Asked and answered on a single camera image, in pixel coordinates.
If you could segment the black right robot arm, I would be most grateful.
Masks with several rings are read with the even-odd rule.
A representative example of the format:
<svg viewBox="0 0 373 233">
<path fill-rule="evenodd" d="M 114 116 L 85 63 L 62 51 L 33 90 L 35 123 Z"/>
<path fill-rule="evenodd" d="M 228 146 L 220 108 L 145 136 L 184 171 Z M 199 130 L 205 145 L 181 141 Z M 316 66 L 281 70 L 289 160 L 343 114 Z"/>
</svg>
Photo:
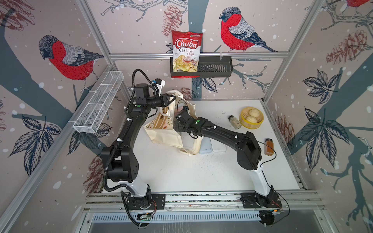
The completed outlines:
<svg viewBox="0 0 373 233">
<path fill-rule="evenodd" d="M 277 197 L 272 185 L 269 185 L 262 165 L 262 150 L 251 132 L 239 133 L 222 128 L 206 118 L 192 117 L 184 107 L 177 115 L 179 126 L 191 137 L 205 137 L 227 145 L 237 152 L 237 162 L 245 170 L 251 171 L 255 195 L 258 202 L 271 204 Z"/>
</svg>

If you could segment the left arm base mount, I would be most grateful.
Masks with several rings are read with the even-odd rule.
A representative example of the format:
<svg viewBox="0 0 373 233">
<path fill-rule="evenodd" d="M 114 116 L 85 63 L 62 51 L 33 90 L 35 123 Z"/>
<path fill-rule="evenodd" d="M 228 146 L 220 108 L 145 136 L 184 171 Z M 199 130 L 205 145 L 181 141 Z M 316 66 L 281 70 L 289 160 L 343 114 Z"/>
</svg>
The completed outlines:
<svg viewBox="0 0 373 233">
<path fill-rule="evenodd" d="M 125 204 L 128 210 L 163 210 L 165 208 L 165 202 L 165 194 L 147 193 L 145 197 L 141 198 L 125 198 Z"/>
</svg>

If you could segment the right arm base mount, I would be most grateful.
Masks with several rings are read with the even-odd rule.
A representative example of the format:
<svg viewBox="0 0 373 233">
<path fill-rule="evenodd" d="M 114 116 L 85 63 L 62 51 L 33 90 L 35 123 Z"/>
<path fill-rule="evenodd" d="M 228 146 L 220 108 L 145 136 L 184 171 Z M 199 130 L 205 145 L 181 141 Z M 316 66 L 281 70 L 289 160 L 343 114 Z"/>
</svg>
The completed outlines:
<svg viewBox="0 0 373 233">
<path fill-rule="evenodd" d="M 282 208 L 279 195 L 273 190 L 271 190 L 267 196 L 262 196 L 256 192 L 244 192 L 241 193 L 240 201 L 242 202 L 244 209 Z"/>
</svg>

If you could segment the white pencil case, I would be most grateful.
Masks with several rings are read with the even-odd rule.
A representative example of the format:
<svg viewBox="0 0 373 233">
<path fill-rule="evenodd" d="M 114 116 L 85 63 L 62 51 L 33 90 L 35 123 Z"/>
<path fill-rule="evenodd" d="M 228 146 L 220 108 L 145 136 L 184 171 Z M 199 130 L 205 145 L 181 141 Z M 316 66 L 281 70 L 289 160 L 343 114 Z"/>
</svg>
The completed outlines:
<svg viewBox="0 0 373 233">
<path fill-rule="evenodd" d="M 222 144 L 222 143 L 217 142 L 217 141 L 212 141 L 211 144 L 212 144 L 212 151 L 214 153 L 226 152 L 226 145 L 225 144 Z"/>
</svg>

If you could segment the light blue pencil case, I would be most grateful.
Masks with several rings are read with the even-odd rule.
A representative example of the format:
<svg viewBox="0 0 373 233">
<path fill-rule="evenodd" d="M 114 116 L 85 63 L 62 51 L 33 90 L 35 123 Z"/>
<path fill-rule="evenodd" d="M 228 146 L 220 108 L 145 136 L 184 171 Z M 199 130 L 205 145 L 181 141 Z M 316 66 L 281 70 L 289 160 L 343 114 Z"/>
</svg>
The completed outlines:
<svg viewBox="0 0 373 233">
<path fill-rule="evenodd" d="M 212 153 L 212 144 L 210 138 L 203 137 L 201 141 L 201 146 L 199 150 L 199 154 L 208 154 Z"/>
</svg>

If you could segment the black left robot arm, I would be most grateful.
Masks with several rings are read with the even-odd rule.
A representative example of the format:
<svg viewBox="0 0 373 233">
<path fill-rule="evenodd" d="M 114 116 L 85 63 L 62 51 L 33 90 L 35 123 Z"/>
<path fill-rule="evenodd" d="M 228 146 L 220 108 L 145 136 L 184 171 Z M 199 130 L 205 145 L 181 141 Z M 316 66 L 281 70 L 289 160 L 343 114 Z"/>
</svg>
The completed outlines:
<svg viewBox="0 0 373 233">
<path fill-rule="evenodd" d="M 136 69 L 132 74 L 132 94 L 125 108 L 126 123 L 116 141 L 103 148 L 103 188 L 113 192 L 127 188 L 139 173 L 139 162 L 134 155 L 134 145 L 139 131 L 153 109 L 168 107 L 176 96 L 162 94 L 157 86 L 159 79 L 151 81 L 144 71 Z"/>
</svg>

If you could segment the cream canvas tote bag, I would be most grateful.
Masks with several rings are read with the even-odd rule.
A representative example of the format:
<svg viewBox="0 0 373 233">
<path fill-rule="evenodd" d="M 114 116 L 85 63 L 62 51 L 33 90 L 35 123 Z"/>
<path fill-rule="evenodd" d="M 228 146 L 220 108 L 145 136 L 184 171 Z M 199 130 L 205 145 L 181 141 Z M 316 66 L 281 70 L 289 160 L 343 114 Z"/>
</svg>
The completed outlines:
<svg viewBox="0 0 373 233">
<path fill-rule="evenodd" d="M 144 130 L 153 143 L 176 147 L 181 153 L 196 155 L 201 149 L 202 139 L 200 137 L 194 139 L 184 132 L 176 119 L 177 114 L 185 105 L 188 107 L 188 113 L 195 118 L 195 105 L 188 102 L 178 90 L 171 90 L 167 93 L 175 96 L 176 100 L 167 107 L 159 107 L 159 113 L 144 126 Z"/>
</svg>

